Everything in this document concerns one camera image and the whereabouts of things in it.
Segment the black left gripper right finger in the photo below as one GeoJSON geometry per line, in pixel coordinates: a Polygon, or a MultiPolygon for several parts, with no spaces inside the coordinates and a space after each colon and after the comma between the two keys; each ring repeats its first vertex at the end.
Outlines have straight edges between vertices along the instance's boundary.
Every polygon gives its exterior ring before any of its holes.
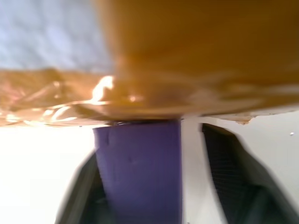
{"type": "Polygon", "coordinates": [[[290,200],[236,135],[211,124],[203,124],[202,132],[212,180],[229,224],[299,222],[290,200]]]}

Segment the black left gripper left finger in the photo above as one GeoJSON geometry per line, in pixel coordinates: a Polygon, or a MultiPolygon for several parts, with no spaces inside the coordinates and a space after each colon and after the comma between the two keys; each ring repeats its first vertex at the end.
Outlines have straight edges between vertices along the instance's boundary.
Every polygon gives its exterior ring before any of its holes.
{"type": "Polygon", "coordinates": [[[110,209],[95,155],[90,156],[78,169],[55,223],[110,223],[110,209]]]}

